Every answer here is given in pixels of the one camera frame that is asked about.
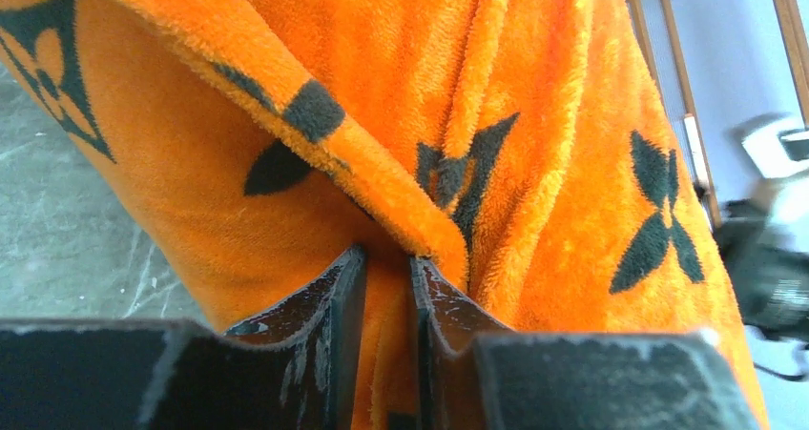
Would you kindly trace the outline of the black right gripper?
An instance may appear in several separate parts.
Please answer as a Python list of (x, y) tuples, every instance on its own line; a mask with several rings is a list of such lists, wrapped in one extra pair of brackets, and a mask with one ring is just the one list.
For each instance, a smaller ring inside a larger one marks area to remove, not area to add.
[(785, 249), (768, 215), (749, 200), (725, 205), (714, 231), (744, 324), (766, 338), (808, 339), (808, 255)]

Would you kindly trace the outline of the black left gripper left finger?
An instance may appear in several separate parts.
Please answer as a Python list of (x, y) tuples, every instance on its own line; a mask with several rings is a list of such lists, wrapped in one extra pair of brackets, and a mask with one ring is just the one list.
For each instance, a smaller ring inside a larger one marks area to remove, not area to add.
[(189, 319), (5, 319), (5, 429), (347, 429), (366, 255), (216, 333)]

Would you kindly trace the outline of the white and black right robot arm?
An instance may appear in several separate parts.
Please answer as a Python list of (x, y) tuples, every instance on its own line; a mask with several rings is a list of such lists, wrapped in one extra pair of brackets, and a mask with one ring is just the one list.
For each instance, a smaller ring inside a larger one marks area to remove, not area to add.
[(808, 339), (808, 182), (761, 180), (714, 232), (742, 320), (767, 338)]

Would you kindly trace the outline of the orange patterned pillowcase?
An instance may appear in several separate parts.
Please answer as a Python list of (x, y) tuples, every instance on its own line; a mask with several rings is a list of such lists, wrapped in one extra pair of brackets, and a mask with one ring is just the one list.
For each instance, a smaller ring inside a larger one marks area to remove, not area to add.
[(215, 327), (365, 246), (356, 429), (415, 410), (412, 255), (520, 331), (713, 328), (769, 425), (624, 0), (1, 0), (1, 60)]

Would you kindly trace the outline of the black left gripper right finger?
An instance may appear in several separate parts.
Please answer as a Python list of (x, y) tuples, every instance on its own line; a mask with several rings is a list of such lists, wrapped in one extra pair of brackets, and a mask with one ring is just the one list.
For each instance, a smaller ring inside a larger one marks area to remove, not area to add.
[(518, 333), (410, 261), (419, 429), (755, 429), (701, 333)]

